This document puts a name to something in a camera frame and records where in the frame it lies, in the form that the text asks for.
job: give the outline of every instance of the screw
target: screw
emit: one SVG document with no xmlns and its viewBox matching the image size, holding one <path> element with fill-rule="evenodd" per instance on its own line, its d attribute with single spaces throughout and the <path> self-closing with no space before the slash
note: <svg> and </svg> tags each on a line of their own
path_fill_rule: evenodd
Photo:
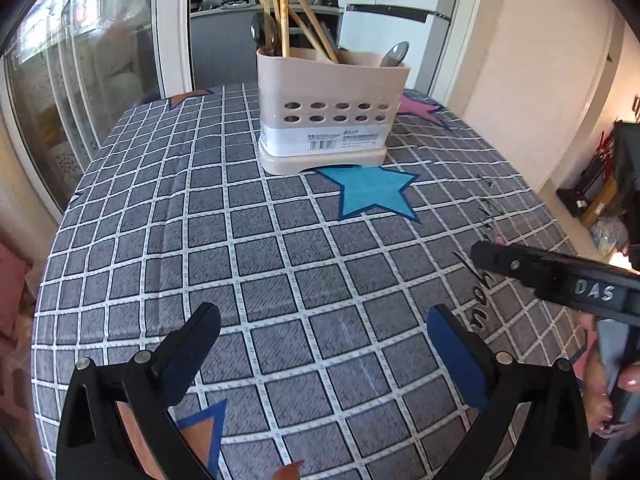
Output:
<svg viewBox="0 0 640 480">
<path fill-rule="evenodd" d="M 495 355 L 495 360 L 501 365 L 510 365 L 513 363 L 513 356 L 508 352 L 498 352 Z"/>
<path fill-rule="evenodd" d="M 556 361 L 556 366 L 563 372 L 568 372 L 569 370 L 571 370 L 571 363 L 566 359 L 558 359 L 558 361 Z"/>
<path fill-rule="evenodd" d="M 89 359 L 88 357 L 81 357 L 78 359 L 78 362 L 76 363 L 76 368 L 78 370 L 84 370 L 85 368 L 88 368 L 90 364 L 91 364 L 91 359 Z"/>
<path fill-rule="evenodd" d="M 133 360 L 139 365 L 146 363 L 151 359 L 151 352 L 149 350 L 141 350 L 133 356 Z"/>
</svg>

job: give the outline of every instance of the beige plastic basket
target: beige plastic basket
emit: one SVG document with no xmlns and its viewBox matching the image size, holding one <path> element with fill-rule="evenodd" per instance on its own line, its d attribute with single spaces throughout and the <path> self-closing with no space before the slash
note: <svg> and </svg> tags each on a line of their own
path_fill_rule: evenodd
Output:
<svg viewBox="0 0 640 480">
<path fill-rule="evenodd" d="M 295 174 L 332 164 L 381 165 L 409 67 L 380 68 L 382 56 L 369 52 L 342 52 L 346 64 L 314 50 L 290 54 L 257 53 L 265 169 Z"/>
</svg>

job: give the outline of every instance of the table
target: table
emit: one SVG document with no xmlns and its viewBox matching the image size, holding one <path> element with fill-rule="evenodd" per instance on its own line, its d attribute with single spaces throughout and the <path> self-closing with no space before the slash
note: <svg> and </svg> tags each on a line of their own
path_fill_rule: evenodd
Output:
<svg viewBox="0 0 640 480">
<path fill-rule="evenodd" d="M 202 301 L 219 306 L 222 333 L 172 415 L 226 399 L 225 480 L 266 480 L 299 459 L 315 479 L 421 478 L 441 466 L 475 413 L 426 337 L 435 303 L 527 363 L 583 347 L 564 307 L 500 276 L 479 286 L 470 272 L 482 233 L 574 252 L 517 171 L 453 113 L 411 93 L 431 113 L 398 115 L 388 138 L 385 169 L 417 175 L 404 196 L 419 222 L 380 207 L 339 219 L 331 180 L 264 173 L 255 84 L 204 93 L 126 112 L 65 212 L 32 347 L 52 468 L 74 363 L 153 349 Z M 518 410 L 514 437 L 523 423 Z"/>
</svg>

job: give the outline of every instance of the glass panel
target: glass panel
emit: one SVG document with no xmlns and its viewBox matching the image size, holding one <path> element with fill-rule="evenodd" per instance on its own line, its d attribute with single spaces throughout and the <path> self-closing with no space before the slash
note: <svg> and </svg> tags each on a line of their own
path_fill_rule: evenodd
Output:
<svg viewBox="0 0 640 480">
<path fill-rule="evenodd" d="M 122 113 L 160 98 L 151 0 L 38 0 L 5 55 L 15 119 L 64 209 Z"/>
</svg>

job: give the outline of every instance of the white label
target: white label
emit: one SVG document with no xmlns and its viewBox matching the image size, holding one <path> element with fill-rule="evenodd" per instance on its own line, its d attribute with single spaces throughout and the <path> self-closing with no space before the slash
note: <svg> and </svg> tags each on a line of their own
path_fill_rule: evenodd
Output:
<svg viewBox="0 0 640 480">
<path fill-rule="evenodd" d="M 271 128 L 263 124 L 260 140 L 273 156 L 357 152 L 381 148 L 390 129 L 390 124 L 325 128 Z"/>
</svg>

